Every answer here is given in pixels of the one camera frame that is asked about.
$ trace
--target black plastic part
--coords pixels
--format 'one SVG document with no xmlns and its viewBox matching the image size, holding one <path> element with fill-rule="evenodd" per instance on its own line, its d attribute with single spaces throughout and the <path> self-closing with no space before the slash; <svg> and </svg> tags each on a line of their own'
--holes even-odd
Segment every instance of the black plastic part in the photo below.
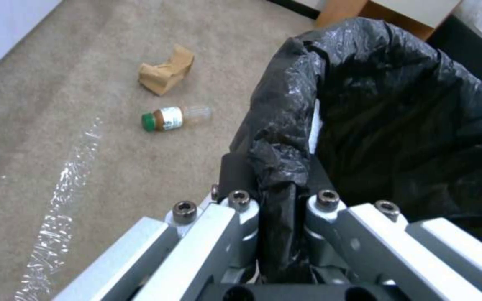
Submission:
<svg viewBox="0 0 482 301">
<path fill-rule="evenodd" d="M 336 190 L 328 178 L 321 161 L 314 155 L 310 156 L 310 177 L 308 177 L 306 186 L 308 187 L 309 196 L 313 196 L 323 189 Z"/>
<path fill-rule="evenodd" d="M 396 286 L 352 284 L 209 284 L 199 301 L 407 301 Z"/>
<path fill-rule="evenodd" d="M 246 154 L 229 153 L 220 160 L 220 178 L 218 180 L 218 199 L 228 197 L 234 190 L 245 190 L 251 198 L 258 199 L 256 176 Z"/>
<path fill-rule="evenodd" d="M 295 0 L 268 0 L 268 1 L 278 4 L 284 8 L 288 8 L 289 10 L 292 10 L 300 15 L 303 15 L 304 17 L 308 17 L 314 20 L 317 19 L 317 17 L 319 17 L 319 14 L 321 13 L 320 11 L 314 8 L 311 8 L 309 6 L 306 6 Z"/>
</svg>

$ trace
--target black garbage bag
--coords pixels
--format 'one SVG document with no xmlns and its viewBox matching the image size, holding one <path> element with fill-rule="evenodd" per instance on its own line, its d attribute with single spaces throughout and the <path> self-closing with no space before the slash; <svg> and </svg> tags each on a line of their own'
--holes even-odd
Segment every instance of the black garbage bag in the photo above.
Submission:
<svg viewBox="0 0 482 301">
<path fill-rule="evenodd" d="M 316 155 L 346 204 L 392 200 L 482 240 L 482 82 L 398 27 L 349 19 L 283 44 L 230 146 L 256 172 L 264 281 L 310 281 L 298 196 L 316 99 Z"/>
</svg>

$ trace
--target bolt head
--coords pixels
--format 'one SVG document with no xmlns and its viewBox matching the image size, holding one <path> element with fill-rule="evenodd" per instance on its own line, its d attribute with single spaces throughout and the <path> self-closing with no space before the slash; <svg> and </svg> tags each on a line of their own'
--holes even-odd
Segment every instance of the bolt head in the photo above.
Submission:
<svg viewBox="0 0 482 301">
<path fill-rule="evenodd" d="M 197 206 L 191 201 L 181 201 L 174 204 L 172 217 L 176 223 L 189 224 L 197 217 Z"/>
<path fill-rule="evenodd" d="M 340 195 L 334 190 L 323 189 L 317 194 L 317 205 L 321 210 L 334 211 L 340 203 Z"/>
<path fill-rule="evenodd" d="M 390 201 L 379 200 L 375 202 L 375 208 L 394 222 L 397 221 L 397 218 L 400 215 L 399 207 Z"/>
<path fill-rule="evenodd" d="M 211 185 L 211 200 L 218 200 L 218 185 L 217 184 L 213 184 Z"/>
<path fill-rule="evenodd" d="M 244 190 L 234 190 L 228 194 L 228 206 L 237 210 L 237 212 L 247 210 L 249 204 L 249 193 Z"/>
</svg>

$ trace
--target gray metal frame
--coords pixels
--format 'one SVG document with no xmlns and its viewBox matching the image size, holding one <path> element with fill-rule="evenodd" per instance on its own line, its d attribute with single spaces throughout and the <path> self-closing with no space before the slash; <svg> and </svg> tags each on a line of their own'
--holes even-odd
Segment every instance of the gray metal frame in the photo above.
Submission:
<svg viewBox="0 0 482 301">
<path fill-rule="evenodd" d="M 407 233 L 482 291 L 480 241 L 446 219 L 410 224 Z"/>
<path fill-rule="evenodd" d="M 56 301 L 126 300 L 178 242 L 176 229 L 142 217 L 56 297 Z"/>
<path fill-rule="evenodd" d="M 134 300 L 196 299 L 206 283 L 222 279 L 240 241 L 239 214 L 209 204 Z"/>
</svg>

